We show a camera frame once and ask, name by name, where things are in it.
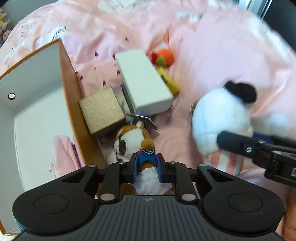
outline pink blanket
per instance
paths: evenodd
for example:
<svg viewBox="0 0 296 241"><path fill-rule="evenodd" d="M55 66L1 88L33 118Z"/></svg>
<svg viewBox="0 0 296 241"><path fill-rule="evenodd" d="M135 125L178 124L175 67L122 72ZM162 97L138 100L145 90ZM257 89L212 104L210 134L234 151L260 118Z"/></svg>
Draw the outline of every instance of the pink blanket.
<svg viewBox="0 0 296 241"><path fill-rule="evenodd" d="M103 82L122 82L115 53L132 48L149 53L166 31L176 59L169 74L181 87L172 108L155 118L160 130L151 132L166 161L190 168L202 162L191 135L190 106L230 79L256 86L253 117L286 116L290 138L296 139L295 53L256 16L225 0L59 0L17 24L0 49L0 72L61 38L87 96ZM270 183L262 171L249 170L242 177ZM272 187L285 202L289 188L274 182Z"/></svg>

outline black plush ear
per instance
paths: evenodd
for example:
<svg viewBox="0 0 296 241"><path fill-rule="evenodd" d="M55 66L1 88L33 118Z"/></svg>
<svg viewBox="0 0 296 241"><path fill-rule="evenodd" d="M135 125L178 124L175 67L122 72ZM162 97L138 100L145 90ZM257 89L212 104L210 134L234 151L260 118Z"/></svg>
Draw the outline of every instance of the black plush ear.
<svg viewBox="0 0 296 241"><path fill-rule="evenodd" d="M254 103L257 100L257 91L252 85L245 83L235 84L232 81L228 81L224 87L232 94L241 98L245 104Z"/></svg>

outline white plush toy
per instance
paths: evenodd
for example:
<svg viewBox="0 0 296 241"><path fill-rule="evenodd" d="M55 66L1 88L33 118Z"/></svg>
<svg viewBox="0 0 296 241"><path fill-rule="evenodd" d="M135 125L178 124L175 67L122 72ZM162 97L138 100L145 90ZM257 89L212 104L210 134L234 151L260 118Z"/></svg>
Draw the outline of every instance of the white plush toy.
<svg viewBox="0 0 296 241"><path fill-rule="evenodd" d="M247 104L256 99L253 86L229 81L223 88L213 89L199 100L192 117L192 134L205 164L232 175L240 173L243 157L219 149L217 136L222 131L229 131L252 137Z"/></svg>

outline striped fabric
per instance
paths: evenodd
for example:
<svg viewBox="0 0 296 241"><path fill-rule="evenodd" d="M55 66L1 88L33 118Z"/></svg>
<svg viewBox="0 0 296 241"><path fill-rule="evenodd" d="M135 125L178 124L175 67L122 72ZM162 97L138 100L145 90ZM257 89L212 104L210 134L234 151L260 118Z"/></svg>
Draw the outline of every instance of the striped fabric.
<svg viewBox="0 0 296 241"><path fill-rule="evenodd" d="M219 149L213 154L205 156L203 160L207 165L210 165L228 174L238 176L242 170L244 157Z"/></svg>

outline small cardboard box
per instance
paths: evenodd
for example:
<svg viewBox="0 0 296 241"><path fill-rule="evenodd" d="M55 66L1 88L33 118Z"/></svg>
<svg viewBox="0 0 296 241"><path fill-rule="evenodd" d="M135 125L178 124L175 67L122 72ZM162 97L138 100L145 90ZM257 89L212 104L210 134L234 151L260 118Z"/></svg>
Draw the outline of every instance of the small cardboard box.
<svg viewBox="0 0 296 241"><path fill-rule="evenodd" d="M0 76L0 231L15 235L12 205L24 191L53 180L52 140L75 137L85 165L107 165L88 131L77 74L60 39Z"/></svg>
<svg viewBox="0 0 296 241"><path fill-rule="evenodd" d="M111 87L82 99L80 108L90 134L103 137L126 123L126 117Z"/></svg>

